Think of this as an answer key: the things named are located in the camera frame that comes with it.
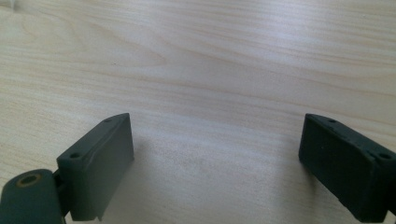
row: tabletop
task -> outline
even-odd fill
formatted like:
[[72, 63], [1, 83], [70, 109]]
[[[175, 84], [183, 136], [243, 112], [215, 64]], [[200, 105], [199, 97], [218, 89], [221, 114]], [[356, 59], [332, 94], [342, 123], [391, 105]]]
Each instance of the tabletop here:
[[304, 114], [394, 150], [395, 75], [393, 0], [5, 2], [0, 187], [129, 113], [102, 223], [359, 223], [300, 164]]

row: wood grain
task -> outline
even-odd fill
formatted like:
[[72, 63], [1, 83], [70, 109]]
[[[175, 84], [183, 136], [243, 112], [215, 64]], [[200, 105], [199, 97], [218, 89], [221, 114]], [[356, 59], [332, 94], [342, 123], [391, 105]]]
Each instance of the wood grain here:
[[396, 149], [395, 11], [391, 0], [2, 6], [0, 187], [54, 171], [97, 122], [128, 112], [135, 161], [102, 223], [359, 223], [298, 147], [317, 113]]

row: wood grain pattern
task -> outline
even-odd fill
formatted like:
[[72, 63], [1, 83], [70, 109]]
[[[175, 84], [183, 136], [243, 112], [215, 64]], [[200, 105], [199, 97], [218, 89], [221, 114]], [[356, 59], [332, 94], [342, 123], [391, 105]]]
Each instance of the wood grain pattern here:
[[54, 171], [97, 122], [128, 112], [136, 160], [102, 223], [358, 223], [298, 147], [309, 112], [396, 149], [395, 11], [391, 0], [0, 7], [0, 187]]

